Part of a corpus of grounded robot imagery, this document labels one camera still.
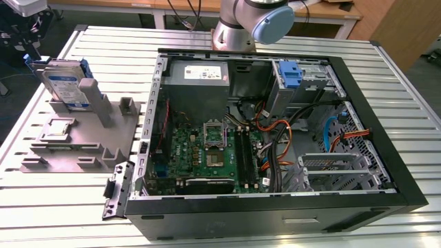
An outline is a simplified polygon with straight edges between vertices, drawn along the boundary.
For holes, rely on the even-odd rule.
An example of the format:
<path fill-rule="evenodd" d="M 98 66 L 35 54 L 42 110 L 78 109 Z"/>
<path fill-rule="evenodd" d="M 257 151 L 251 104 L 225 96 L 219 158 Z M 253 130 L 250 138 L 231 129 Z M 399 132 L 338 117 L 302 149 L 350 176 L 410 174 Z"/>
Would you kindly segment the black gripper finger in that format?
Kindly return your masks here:
<path fill-rule="evenodd" d="M 23 40 L 23 49 L 26 51 L 26 54 L 29 55 L 31 60 L 39 60 L 41 55 L 37 51 L 37 48 L 39 46 L 39 41 L 31 41 L 31 40 Z"/>

